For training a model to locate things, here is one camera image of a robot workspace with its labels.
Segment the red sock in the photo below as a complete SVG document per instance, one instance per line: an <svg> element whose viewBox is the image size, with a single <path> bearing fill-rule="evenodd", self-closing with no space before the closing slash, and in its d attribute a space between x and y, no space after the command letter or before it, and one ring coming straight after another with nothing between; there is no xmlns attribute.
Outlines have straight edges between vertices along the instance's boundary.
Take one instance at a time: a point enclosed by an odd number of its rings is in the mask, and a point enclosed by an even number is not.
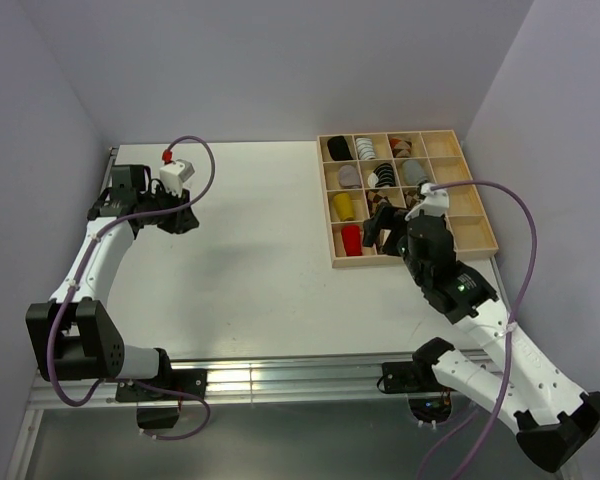
<svg viewBox="0 0 600 480"><path fill-rule="evenodd" d="M361 238L361 229L358 225L347 225L341 229L343 248L348 257L363 255Z"/></svg>

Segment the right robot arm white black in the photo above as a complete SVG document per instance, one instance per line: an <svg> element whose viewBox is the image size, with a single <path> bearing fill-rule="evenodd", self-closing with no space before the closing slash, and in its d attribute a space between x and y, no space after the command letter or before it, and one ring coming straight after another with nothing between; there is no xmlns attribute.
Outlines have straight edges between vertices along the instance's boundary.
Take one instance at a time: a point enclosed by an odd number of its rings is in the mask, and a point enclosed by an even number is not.
<svg viewBox="0 0 600 480"><path fill-rule="evenodd" d="M443 217L409 217L404 209L383 205L364 221L363 245L373 245L383 230L389 233L383 251L404 261L429 305L509 376L503 383L436 337L416 350L402 370L383 369L386 392L443 386L486 410L503 394L499 420L536 466L557 472L600 428L600 392L587 392L571 381L521 328L509 323L496 290L457 259Z"/></svg>

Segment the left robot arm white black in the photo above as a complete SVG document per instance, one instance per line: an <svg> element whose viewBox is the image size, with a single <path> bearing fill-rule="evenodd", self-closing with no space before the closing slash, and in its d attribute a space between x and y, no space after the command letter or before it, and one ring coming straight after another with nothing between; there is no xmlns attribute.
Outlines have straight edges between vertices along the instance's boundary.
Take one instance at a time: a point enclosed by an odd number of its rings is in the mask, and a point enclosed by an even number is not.
<svg viewBox="0 0 600 480"><path fill-rule="evenodd" d="M184 160L152 177L145 165L121 165L87 213L79 253L50 299L29 306L25 322L42 377L59 391L64 381L139 380L152 399L175 386L166 351L127 344L106 305L119 266L139 232L154 226L181 235L198 228L185 187L194 174Z"/></svg>

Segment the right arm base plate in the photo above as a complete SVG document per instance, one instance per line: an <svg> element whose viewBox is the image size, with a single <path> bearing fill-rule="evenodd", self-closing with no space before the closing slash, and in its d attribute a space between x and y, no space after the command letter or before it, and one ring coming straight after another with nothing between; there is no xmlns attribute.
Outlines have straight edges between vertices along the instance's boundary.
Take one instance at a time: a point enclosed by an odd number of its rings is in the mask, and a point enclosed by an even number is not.
<svg viewBox="0 0 600 480"><path fill-rule="evenodd" d="M384 394L423 393L434 389L413 361L385 362L381 370L376 387Z"/></svg>

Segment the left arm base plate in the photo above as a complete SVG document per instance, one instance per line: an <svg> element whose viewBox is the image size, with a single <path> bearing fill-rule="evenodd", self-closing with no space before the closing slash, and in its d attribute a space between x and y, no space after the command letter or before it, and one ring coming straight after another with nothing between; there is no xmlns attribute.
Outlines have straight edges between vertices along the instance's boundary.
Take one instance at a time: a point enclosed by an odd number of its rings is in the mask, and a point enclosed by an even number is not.
<svg viewBox="0 0 600 480"><path fill-rule="evenodd" d="M173 370L166 379L143 379L140 383L169 390L171 394L146 389L138 385L137 380L133 380L117 386L115 401L118 403L180 401L184 400L182 393L203 399L207 386L207 371L178 369Z"/></svg>

